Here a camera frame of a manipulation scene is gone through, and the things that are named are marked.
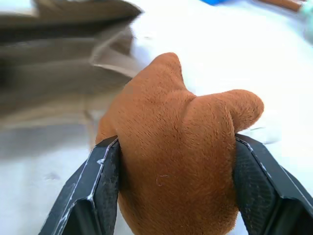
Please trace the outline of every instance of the brown cardboard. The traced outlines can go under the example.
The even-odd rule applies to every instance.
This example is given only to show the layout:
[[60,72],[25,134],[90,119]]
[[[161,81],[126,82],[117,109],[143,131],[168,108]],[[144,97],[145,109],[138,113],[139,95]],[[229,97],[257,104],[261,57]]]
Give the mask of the brown cardboard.
[[0,16],[0,129],[86,123],[141,69],[120,0],[37,0],[36,15]]

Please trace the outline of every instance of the white table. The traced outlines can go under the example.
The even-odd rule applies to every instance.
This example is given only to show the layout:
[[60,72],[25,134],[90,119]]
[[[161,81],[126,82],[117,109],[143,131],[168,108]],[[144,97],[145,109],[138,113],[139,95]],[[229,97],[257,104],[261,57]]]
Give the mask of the white table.
[[[133,24],[138,60],[147,64],[173,51],[195,94],[236,88],[258,94],[266,110],[254,127],[263,129],[244,133],[272,143],[266,145],[272,155],[313,195],[313,48],[301,20],[248,0],[215,7],[200,0],[131,2],[146,12]],[[0,234],[36,234],[87,155],[83,126],[0,133]],[[116,234],[130,234],[120,215]],[[240,217],[230,234],[247,234]]]

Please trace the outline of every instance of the plush toy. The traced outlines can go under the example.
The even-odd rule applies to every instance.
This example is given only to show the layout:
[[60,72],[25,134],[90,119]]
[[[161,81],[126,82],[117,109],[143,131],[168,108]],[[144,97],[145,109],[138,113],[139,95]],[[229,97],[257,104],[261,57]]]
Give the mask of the plush toy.
[[263,109],[259,97],[243,90],[195,96],[173,53],[160,55],[130,81],[100,120],[96,141],[118,136],[118,202],[132,232],[229,232],[238,213],[234,135]]

